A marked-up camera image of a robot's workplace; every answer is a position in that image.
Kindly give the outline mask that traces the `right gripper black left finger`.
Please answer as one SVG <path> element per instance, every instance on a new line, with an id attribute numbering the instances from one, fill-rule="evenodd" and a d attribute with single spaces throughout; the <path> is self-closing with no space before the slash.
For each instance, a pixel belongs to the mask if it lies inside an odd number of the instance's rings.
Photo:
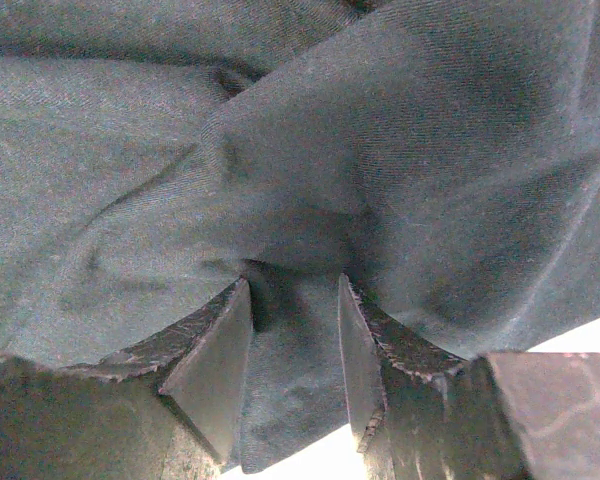
<path id="1" fill-rule="evenodd" d="M 215 479 L 239 427 L 253 332 L 238 279 L 95 364 L 0 353 L 0 479 Z"/>

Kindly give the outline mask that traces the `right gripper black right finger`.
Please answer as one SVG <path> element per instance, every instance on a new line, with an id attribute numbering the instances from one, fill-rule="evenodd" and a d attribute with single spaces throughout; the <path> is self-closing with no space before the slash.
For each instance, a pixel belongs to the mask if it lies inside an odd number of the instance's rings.
<path id="1" fill-rule="evenodd" d="M 349 423 L 371 479 L 600 479 L 600 353 L 464 360 L 338 286 Z"/>

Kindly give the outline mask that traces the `black t shirt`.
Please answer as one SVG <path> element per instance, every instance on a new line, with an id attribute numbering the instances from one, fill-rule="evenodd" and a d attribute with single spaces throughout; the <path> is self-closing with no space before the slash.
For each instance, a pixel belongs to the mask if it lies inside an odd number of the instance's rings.
<path id="1" fill-rule="evenodd" d="M 464 357 L 600 318 L 600 1 L 0 1 L 0 351 L 245 276 L 254 473 L 346 420 L 341 274 Z"/>

